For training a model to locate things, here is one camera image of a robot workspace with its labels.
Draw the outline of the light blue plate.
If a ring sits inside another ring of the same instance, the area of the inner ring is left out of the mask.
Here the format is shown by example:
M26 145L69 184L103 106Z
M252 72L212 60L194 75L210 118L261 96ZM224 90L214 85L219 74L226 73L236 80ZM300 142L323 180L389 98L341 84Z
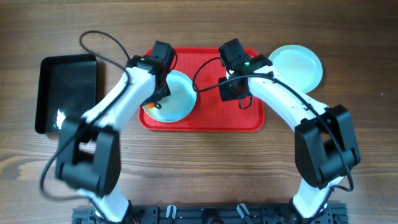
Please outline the light blue plate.
M316 89L323 78L320 59L301 45L281 46L270 54L269 60L289 83L304 93Z
M192 80L182 72L172 70L166 81L171 94L159 101L161 109L145 106L144 111L156 121L171 123L181 120L192 111L197 93L192 88Z

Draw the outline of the light blue plate top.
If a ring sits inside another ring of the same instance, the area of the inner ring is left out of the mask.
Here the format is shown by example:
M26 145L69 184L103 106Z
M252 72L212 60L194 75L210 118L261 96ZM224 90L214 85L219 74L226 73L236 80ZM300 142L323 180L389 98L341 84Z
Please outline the light blue plate top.
M289 83L304 93L316 89L323 78L320 59L301 45L281 46L270 54L269 60Z

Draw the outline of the orange sponge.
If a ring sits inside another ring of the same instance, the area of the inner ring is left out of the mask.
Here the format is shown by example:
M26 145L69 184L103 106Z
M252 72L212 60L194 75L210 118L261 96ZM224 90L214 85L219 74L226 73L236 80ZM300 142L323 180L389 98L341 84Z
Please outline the orange sponge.
M154 107L155 107L154 103L149 103L149 104L145 105L146 109L151 109L151 108L154 108Z

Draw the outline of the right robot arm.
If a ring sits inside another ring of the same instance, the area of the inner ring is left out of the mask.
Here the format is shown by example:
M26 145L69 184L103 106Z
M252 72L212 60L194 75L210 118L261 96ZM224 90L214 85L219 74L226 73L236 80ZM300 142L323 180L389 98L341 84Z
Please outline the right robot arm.
M225 42L218 53L227 73L220 85L237 98L259 98L294 132L295 165L302 181L292 205L302 220L318 218L334 190L354 189L351 170L361 156L349 111L314 100L267 57L249 56L238 39Z

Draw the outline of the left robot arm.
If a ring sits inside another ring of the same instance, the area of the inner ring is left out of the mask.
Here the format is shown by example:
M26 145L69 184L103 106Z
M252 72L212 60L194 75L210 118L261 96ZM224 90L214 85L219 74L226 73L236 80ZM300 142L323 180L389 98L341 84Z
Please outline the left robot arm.
M80 119L67 118L60 130L55 176L90 200L105 223L135 223L131 201L120 191L120 133L141 106L170 96L166 77L175 49L157 41L149 55L135 55L122 67L116 86Z

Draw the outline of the red plastic tray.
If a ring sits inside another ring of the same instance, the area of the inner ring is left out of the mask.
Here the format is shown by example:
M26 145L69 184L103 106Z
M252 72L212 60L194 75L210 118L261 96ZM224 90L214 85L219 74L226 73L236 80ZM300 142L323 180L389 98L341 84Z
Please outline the red plastic tray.
M203 63L219 56L214 47L177 47L175 50L178 55L176 70L190 78ZM245 110L240 109L238 103L238 100L222 101L216 88L200 93L192 112L180 121L156 121L143 108L139 109L138 120L152 131L255 132L261 129L266 121L264 102L245 98L242 105L250 106Z

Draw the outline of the black rectangular water basin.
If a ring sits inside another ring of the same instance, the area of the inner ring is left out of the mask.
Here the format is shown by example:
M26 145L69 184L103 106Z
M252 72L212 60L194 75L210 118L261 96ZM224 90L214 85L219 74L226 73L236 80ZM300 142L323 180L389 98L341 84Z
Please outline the black rectangular water basin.
M40 64L35 131L57 134L63 120L80 118L97 101L97 60L91 54L46 57Z

